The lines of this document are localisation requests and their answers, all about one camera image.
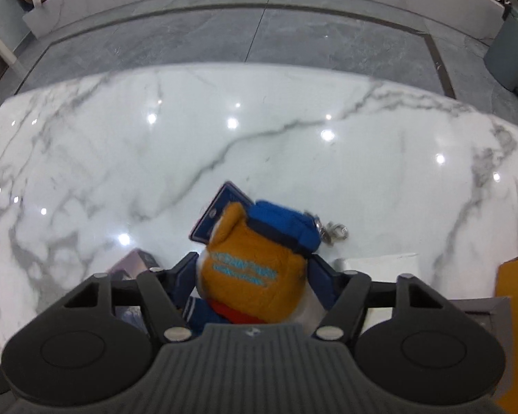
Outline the blue ocean park tag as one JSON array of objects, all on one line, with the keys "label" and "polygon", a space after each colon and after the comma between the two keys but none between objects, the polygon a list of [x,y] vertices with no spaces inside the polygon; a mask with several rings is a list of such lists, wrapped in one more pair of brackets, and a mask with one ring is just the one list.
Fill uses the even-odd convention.
[{"label": "blue ocean park tag", "polygon": [[215,225],[222,217],[225,208],[232,203],[239,203],[244,208],[249,208],[254,204],[254,201],[237,185],[228,180],[218,189],[204,213],[192,227],[189,240],[205,245],[209,243]]}]

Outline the orange plush toy keychain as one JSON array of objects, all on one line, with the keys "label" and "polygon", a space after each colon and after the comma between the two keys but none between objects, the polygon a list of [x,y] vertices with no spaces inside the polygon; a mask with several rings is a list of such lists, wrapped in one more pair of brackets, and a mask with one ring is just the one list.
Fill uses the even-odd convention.
[{"label": "orange plush toy keychain", "polygon": [[183,308],[194,332],[209,323],[300,323],[307,331],[326,310],[308,282],[309,257],[346,240],[347,228],[265,200],[232,203],[196,265],[198,294]]}]

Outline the grey trash bin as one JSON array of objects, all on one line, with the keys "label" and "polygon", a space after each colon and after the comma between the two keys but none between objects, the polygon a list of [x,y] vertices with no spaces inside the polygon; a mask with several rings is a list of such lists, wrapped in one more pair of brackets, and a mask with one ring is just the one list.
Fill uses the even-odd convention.
[{"label": "grey trash bin", "polygon": [[505,21],[484,56],[491,76],[518,97],[518,9],[509,7]]}]

